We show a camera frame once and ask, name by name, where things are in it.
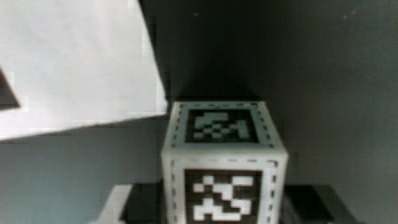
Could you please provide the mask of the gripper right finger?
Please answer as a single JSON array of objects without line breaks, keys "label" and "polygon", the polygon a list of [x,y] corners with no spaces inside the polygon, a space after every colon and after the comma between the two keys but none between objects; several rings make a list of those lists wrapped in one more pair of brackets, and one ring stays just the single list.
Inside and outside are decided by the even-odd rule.
[{"label": "gripper right finger", "polygon": [[286,185],[283,224],[363,224],[329,185]]}]

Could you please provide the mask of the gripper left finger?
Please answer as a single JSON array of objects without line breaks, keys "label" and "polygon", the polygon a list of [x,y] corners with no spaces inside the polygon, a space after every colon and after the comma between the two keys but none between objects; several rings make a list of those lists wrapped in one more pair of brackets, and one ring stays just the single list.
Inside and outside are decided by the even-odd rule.
[{"label": "gripper left finger", "polygon": [[114,186],[98,219],[89,224],[160,224],[157,183]]}]

